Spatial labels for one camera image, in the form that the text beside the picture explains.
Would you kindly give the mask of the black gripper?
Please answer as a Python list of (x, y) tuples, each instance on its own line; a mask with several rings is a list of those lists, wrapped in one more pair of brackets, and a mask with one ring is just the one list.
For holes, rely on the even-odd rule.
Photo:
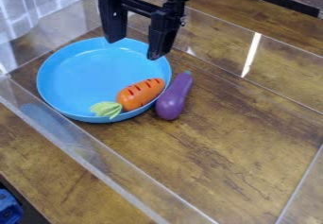
[(174, 46), (179, 28), (185, 25), (185, 7), (189, 0), (167, 0), (163, 7), (143, 0), (99, 0), (105, 37), (117, 43), (127, 36), (127, 9), (151, 17), (149, 59), (158, 60)]

